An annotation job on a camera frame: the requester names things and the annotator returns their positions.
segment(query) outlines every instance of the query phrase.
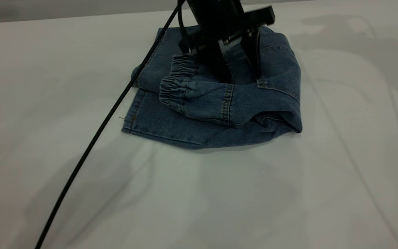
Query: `black mount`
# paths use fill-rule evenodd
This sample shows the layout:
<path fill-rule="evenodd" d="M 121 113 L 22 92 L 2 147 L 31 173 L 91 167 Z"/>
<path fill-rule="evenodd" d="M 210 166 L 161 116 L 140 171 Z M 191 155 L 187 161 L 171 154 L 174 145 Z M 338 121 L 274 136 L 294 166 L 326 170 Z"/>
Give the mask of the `black mount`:
<path fill-rule="evenodd" d="M 231 73 L 219 47 L 242 37 L 242 46 L 247 61 L 254 70 L 254 76 L 260 76 L 259 27 L 275 22 L 271 6 L 244 12 L 240 0 L 187 0 L 200 30 L 187 34 L 182 17 L 179 24 L 182 39 L 179 47 L 184 53 L 196 52 L 198 59 L 207 63 L 214 72 L 227 83 L 231 83 Z"/>

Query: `white tablecloth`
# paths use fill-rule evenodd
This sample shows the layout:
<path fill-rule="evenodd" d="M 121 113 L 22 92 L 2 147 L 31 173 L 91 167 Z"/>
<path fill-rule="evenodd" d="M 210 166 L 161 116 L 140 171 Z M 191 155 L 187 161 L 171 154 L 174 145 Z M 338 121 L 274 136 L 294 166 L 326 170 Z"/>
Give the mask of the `white tablecloth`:
<path fill-rule="evenodd" d="M 398 0 L 273 8 L 303 71 L 303 133 L 175 148 L 120 131 L 133 90 L 43 248 L 398 249 Z M 33 248 L 170 13 L 0 23 L 0 249 Z"/>

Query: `denim fabric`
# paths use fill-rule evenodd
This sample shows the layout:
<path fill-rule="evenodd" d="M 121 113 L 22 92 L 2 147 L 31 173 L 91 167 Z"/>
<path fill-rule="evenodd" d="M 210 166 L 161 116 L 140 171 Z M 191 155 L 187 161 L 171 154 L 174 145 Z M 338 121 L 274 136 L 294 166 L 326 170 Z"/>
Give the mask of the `denim fabric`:
<path fill-rule="evenodd" d="M 261 28 L 258 79 L 239 43 L 222 46 L 233 84 L 221 83 L 195 56 L 182 55 L 179 40 L 178 28 L 167 30 L 135 83 L 139 90 L 123 132 L 198 149 L 257 144 L 302 131 L 300 67 L 284 35 Z"/>

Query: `black cable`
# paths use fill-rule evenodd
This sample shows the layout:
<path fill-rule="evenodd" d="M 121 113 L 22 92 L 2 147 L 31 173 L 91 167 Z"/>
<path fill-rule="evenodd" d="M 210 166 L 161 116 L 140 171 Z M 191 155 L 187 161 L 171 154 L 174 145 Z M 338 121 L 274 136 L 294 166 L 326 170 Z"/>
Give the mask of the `black cable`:
<path fill-rule="evenodd" d="M 183 21 L 182 21 L 182 4 L 185 0 L 177 0 L 177 8 L 178 8 L 178 13 L 177 13 L 177 20 L 179 21 L 179 27 L 180 27 L 180 33 L 182 34 L 182 38 L 186 38 L 187 35 L 187 30 L 183 26 Z"/>
<path fill-rule="evenodd" d="M 186 53 L 186 52 L 189 52 L 189 50 L 190 50 L 190 40 L 189 40 L 187 30 L 184 27 L 183 20 L 182 20 L 182 4 L 184 2 L 185 2 L 185 0 L 177 0 L 177 8 L 178 8 L 177 20 L 179 21 L 180 34 L 182 35 L 180 46 L 181 46 L 182 51 Z"/>
<path fill-rule="evenodd" d="M 185 0 L 178 0 L 178 4 L 180 3 L 180 5 L 182 5 L 182 3 L 184 1 Z M 81 169 L 82 164 L 84 163 L 85 159 L 87 159 L 88 154 L 92 150 L 93 146 L 95 145 L 96 141 L 98 140 L 98 138 L 101 135 L 102 131 L 104 130 L 105 126 L 107 125 L 107 123 L 112 118 L 113 114 L 115 113 L 115 111 L 117 110 L 119 105 L 121 104 L 122 100 L 125 98 L 125 95 L 128 93 L 128 91 L 130 90 L 131 86 L 134 84 L 134 82 L 137 80 L 139 74 L 144 69 L 145 64 L 148 62 L 148 60 L 150 59 L 150 56 L 153 54 L 154 50 L 158 46 L 159 42 L 161 41 L 162 37 L 164 36 L 164 33 L 167 31 L 170 23 L 172 22 L 172 20 L 174 19 L 175 15 L 177 14 L 179 8 L 180 8 L 180 6 L 176 6 L 176 8 L 174 9 L 174 11 L 171 14 L 170 18 L 168 19 L 167 23 L 165 24 L 165 26 L 161 30 L 161 33 L 159 33 L 158 37 L 154 41 L 154 44 L 151 47 L 150 51 L 148 51 L 146 57 L 142 61 L 142 64 L 139 66 L 138 70 L 136 71 L 136 73 L 131 78 L 130 83 L 128 83 L 128 85 L 125 88 L 125 90 L 122 92 L 120 97 L 117 99 L 116 103 L 114 104 L 114 106 L 110 110 L 110 112 L 107 115 L 107 117 L 104 119 L 104 122 L 102 122 L 101 126 L 99 127 L 99 129 L 96 132 L 95 136 L 91 140 L 91 142 L 88 145 L 87 149 L 85 149 L 84 154 L 82 155 L 81 159 L 79 159 L 78 164 L 76 165 L 75 169 L 73 170 L 70 178 L 68 179 L 67 183 L 64 186 L 64 189 L 62 190 L 61 194 L 59 195 L 58 200 L 55 203 L 55 206 L 52 209 L 52 213 L 50 214 L 49 219 L 47 220 L 46 225 L 44 226 L 44 229 L 42 230 L 41 236 L 39 237 L 38 242 L 36 243 L 35 249 L 41 249 L 42 243 L 44 242 L 44 239 L 47 236 L 47 232 L 49 231 L 49 229 L 50 229 L 50 227 L 52 225 L 53 219 L 55 218 L 55 216 L 56 216 L 56 214 L 57 214 L 57 212 L 59 210 L 59 207 L 62 204 L 62 201 L 64 200 L 64 197 L 65 197 L 65 195 L 68 192 L 68 189 L 70 188 L 71 184 L 73 183 L 73 180 L 75 179 L 76 174 L 78 174 L 79 169 Z"/>

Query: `gray wall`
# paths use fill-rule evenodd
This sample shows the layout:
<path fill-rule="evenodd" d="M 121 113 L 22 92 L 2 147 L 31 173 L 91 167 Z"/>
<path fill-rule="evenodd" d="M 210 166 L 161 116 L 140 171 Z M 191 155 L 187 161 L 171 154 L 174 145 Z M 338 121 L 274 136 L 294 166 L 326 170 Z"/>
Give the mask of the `gray wall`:
<path fill-rule="evenodd" d="M 286 1 L 294 0 L 242 0 L 242 3 Z M 0 22 L 172 10 L 176 2 L 176 0 L 0 0 Z"/>

